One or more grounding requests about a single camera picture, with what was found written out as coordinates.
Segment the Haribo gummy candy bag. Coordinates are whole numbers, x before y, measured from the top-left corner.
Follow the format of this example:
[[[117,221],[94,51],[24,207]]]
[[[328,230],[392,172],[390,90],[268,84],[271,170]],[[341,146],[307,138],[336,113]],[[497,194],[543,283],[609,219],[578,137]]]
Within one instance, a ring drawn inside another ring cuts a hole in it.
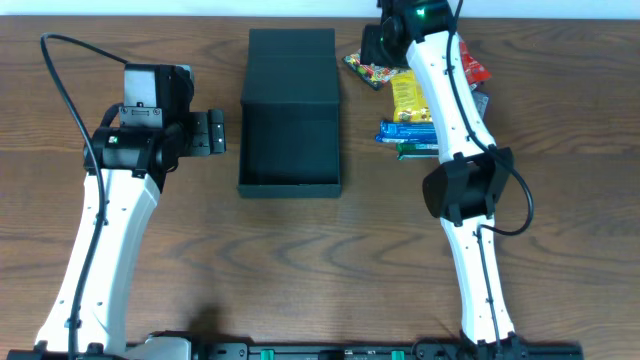
[[[375,91],[380,90],[389,83],[395,75],[402,72],[401,69],[397,68],[362,64],[360,51],[346,55],[342,58],[342,62]]]

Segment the red snack bag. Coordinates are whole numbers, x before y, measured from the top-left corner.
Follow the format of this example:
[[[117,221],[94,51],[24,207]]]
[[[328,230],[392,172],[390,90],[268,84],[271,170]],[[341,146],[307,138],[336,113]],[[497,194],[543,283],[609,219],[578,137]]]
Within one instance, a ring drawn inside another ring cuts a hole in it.
[[[470,85],[478,85],[491,78],[489,70],[470,54],[469,49],[463,40],[459,41],[459,51],[465,76]]]

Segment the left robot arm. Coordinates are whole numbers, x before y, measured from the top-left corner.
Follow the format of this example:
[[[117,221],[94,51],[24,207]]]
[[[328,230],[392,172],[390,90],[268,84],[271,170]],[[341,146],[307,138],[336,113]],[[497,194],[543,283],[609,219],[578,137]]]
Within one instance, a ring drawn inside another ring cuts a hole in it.
[[[31,350],[11,359],[195,359],[185,335],[126,340],[141,240],[168,173],[182,157],[226,150],[224,114],[193,112],[187,65],[129,63],[124,100],[104,115],[84,151],[83,212],[56,301]]]

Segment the black gift box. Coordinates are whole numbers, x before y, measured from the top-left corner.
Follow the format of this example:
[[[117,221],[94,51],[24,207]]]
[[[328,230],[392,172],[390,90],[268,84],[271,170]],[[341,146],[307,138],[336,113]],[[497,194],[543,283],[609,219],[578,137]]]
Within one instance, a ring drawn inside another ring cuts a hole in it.
[[[241,107],[242,197],[340,196],[334,30],[250,30]]]

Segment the yellow snack bag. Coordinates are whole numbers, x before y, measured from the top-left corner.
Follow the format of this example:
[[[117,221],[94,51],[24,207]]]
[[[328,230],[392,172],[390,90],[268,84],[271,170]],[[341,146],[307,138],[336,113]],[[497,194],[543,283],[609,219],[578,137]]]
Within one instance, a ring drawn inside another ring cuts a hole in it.
[[[432,117],[422,88],[413,71],[396,74],[391,79],[394,115],[397,123],[431,123]]]

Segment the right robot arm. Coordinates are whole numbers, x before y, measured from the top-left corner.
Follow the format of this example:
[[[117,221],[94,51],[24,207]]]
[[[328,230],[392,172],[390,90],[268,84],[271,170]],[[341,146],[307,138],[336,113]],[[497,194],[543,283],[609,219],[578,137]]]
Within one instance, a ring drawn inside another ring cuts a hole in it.
[[[514,325],[497,266],[495,213],[513,154],[497,147],[479,115],[467,81],[457,31],[460,10],[446,1],[379,0],[377,25],[363,31],[366,64],[410,69],[429,107],[438,167],[422,184],[430,214],[439,219],[452,250],[462,299],[462,334],[500,358]]]

